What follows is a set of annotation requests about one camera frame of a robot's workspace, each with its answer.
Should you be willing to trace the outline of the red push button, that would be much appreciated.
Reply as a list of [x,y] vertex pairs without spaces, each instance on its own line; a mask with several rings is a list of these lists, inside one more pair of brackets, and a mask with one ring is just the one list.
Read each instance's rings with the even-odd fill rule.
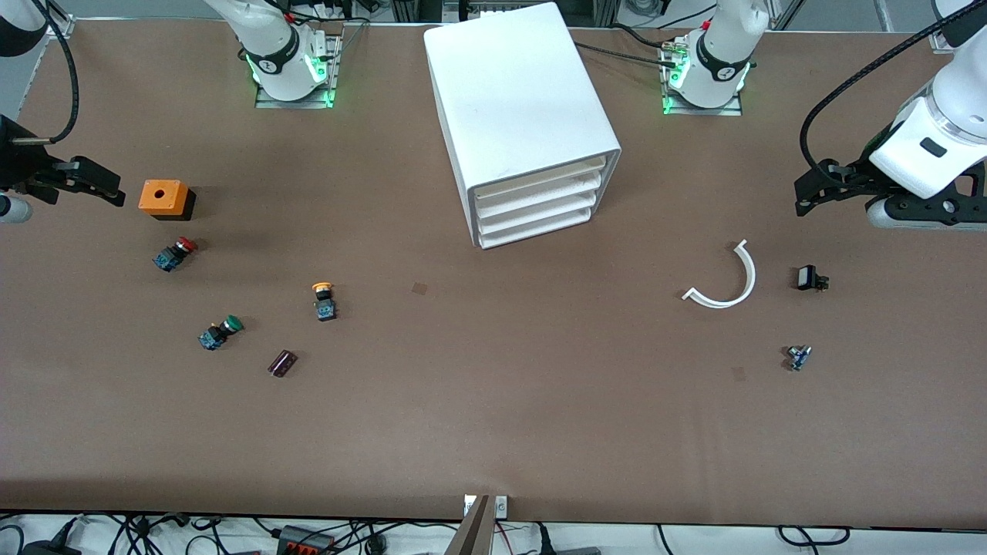
[[175,243],[166,246],[154,257],[153,264],[160,270],[170,273],[197,249],[198,245],[194,240],[179,237]]

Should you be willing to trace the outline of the green push button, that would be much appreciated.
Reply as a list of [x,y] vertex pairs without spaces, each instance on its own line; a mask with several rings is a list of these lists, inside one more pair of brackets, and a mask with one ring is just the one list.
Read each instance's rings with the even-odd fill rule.
[[200,334],[198,341],[204,350],[216,351],[222,347],[232,336],[244,330],[243,322],[233,314],[229,314],[223,321],[211,326]]

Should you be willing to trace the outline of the white lowest cabinet drawer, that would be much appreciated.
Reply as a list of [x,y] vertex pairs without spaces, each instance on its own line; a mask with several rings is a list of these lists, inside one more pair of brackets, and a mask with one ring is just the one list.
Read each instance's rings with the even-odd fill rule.
[[522,241],[531,237],[547,234],[574,225],[585,224],[591,217],[591,210],[573,210],[565,214],[549,217],[533,222],[516,226],[514,228],[496,232],[493,234],[480,234],[478,245],[482,249],[491,249],[513,242]]

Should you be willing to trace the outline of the white drawer cabinet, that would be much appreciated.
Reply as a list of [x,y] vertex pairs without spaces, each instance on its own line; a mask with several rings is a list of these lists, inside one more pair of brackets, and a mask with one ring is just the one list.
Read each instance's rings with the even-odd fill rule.
[[423,41],[473,245],[475,187],[605,156],[589,221],[622,149],[557,5],[441,25]]

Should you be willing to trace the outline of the white curved plastic strip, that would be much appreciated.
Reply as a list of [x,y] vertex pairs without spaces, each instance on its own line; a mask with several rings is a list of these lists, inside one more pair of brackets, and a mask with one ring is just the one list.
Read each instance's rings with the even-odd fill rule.
[[752,291],[754,291],[756,285],[757,270],[756,270],[756,264],[754,262],[753,257],[751,256],[750,250],[748,250],[747,248],[747,245],[748,245],[747,239],[742,239],[733,248],[734,254],[736,254],[738,260],[740,260],[740,263],[743,264],[744,274],[745,274],[743,289],[741,289],[740,294],[738,294],[736,298],[729,300],[712,299],[709,298],[709,296],[702,294],[702,292],[698,291],[697,288],[687,289],[687,291],[685,291],[684,294],[680,296],[680,298],[684,301],[694,302],[695,304],[700,305],[701,307],[706,307],[715,310],[723,310],[729,307],[736,306],[741,302],[743,302],[744,300],[746,300],[747,298],[749,298],[750,295],[752,294]]

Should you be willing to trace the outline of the black orange power strip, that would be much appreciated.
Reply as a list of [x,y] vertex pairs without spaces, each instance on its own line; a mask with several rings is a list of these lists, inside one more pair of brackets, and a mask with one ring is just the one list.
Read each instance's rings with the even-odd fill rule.
[[298,526],[276,528],[278,538],[275,555],[330,555],[335,538],[327,533],[315,533]]

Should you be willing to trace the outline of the orange button enclosure box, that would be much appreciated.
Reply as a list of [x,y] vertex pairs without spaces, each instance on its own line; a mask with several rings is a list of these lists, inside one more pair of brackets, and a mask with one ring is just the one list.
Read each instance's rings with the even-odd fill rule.
[[197,194],[182,180],[145,180],[139,210],[161,221],[190,221]]

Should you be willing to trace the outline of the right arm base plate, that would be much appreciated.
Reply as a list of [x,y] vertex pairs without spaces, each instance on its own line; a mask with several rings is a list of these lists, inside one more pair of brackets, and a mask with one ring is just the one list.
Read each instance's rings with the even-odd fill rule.
[[326,35],[323,31],[303,32],[307,39],[304,47],[282,73],[287,77],[285,84],[275,84],[276,92],[303,92],[297,99],[272,97],[262,85],[262,78],[253,68],[256,83],[254,106],[259,109],[331,109],[335,105],[336,86],[339,80],[339,66],[342,57],[342,36]]

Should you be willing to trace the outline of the grey brown upright post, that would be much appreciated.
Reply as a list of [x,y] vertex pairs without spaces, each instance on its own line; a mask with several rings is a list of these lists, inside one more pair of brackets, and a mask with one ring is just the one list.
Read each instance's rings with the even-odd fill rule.
[[476,496],[444,555],[491,555],[496,515],[495,496]]

